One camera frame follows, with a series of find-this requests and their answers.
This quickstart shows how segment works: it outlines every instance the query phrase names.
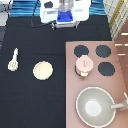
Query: small jar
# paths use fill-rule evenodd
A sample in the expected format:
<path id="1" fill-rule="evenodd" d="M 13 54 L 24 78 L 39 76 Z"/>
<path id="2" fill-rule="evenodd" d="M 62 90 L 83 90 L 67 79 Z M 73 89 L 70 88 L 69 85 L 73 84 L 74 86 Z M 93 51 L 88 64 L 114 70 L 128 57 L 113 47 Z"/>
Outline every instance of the small jar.
<path id="1" fill-rule="evenodd" d="M 86 77 L 93 68 L 93 61 L 87 56 L 82 55 L 76 61 L 75 71 L 79 76 Z"/>

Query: white plate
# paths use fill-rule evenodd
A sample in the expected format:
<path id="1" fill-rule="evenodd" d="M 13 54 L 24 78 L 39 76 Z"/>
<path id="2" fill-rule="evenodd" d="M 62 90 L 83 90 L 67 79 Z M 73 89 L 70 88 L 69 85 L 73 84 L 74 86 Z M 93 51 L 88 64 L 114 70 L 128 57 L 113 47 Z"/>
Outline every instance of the white plate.
<path id="1" fill-rule="evenodd" d="M 52 65 L 49 62 L 42 61 L 35 65 L 33 69 L 34 76 L 39 80 L 48 79 L 53 73 Z"/>

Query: pink stove top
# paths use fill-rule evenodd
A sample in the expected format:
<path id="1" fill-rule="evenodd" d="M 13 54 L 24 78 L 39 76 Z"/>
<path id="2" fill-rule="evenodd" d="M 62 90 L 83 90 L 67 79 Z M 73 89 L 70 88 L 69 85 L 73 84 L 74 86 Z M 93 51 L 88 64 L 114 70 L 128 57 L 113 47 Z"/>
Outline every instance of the pink stove top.
<path id="1" fill-rule="evenodd" d="M 84 45 L 88 48 L 88 56 L 93 61 L 93 69 L 87 77 L 81 77 L 75 72 L 77 56 L 74 54 L 76 46 Z M 106 45 L 111 49 L 111 54 L 105 58 L 96 54 L 99 45 Z M 104 76 L 98 71 L 102 62 L 111 63 L 115 72 L 111 76 Z M 115 103 L 125 99 L 126 87 L 113 41 L 80 41 L 66 43 L 66 128 L 91 128 L 85 124 L 76 111 L 76 98 L 80 91 L 87 87 L 100 87 L 113 97 Z M 114 121 L 106 128 L 128 128 L 128 110 L 117 111 Z"/>

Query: bowl rim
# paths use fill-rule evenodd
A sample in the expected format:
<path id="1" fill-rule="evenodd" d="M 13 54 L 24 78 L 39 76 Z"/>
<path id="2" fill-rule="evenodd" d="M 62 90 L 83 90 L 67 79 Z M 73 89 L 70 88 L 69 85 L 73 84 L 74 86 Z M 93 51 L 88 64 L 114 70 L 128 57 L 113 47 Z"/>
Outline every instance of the bowl rim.
<path id="1" fill-rule="evenodd" d="M 106 126 L 108 126 L 109 124 L 111 124 L 112 121 L 114 120 L 115 114 L 116 114 L 116 109 L 114 109 L 113 116 L 112 116 L 111 120 L 110 120 L 109 122 L 107 122 L 106 124 L 101 125 L 101 126 L 95 126 L 95 125 L 89 124 L 87 121 L 85 121 L 85 120 L 82 118 L 82 116 L 81 116 L 80 113 L 79 113 L 79 110 L 78 110 L 78 100 L 79 100 L 80 96 L 81 96 L 86 90 L 89 90 L 89 89 L 99 89 L 99 90 L 105 92 L 105 93 L 110 97 L 112 103 L 115 104 L 115 103 L 114 103 L 114 100 L 113 100 L 113 98 L 112 98 L 112 96 L 111 96 L 107 91 L 105 91 L 104 89 L 102 89 L 102 88 L 100 88 L 100 87 L 87 87 L 87 88 L 83 89 L 83 90 L 78 94 L 78 96 L 77 96 L 77 99 L 76 99 L 76 110 L 77 110 L 77 114 L 78 114 L 78 116 L 80 117 L 80 119 L 81 119 L 84 123 L 86 123 L 88 126 L 91 126 L 91 127 L 94 127 L 94 128 L 103 128 L 103 127 L 106 127 Z"/>

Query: stove burner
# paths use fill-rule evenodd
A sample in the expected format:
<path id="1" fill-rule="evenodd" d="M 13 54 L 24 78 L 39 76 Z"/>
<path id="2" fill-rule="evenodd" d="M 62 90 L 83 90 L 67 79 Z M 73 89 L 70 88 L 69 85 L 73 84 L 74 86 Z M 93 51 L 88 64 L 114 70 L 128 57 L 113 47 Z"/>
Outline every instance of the stove burner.
<path id="1" fill-rule="evenodd" d="M 99 45 L 96 48 L 96 54 L 100 57 L 108 57 L 111 54 L 111 49 L 107 45 Z"/>
<path id="2" fill-rule="evenodd" d="M 89 53 L 89 50 L 86 46 L 84 45 L 78 45 L 75 47 L 74 49 L 74 54 L 77 56 L 77 57 L 81 57 L 82 55 L 88 55 Z"/>
<path id="3" fill-rule="evenodd" d="M 115 72 L 114 66 L 109 62 L 101 62 L 98 66 L 98 70 L 103 76 L 112 76 Z"/>

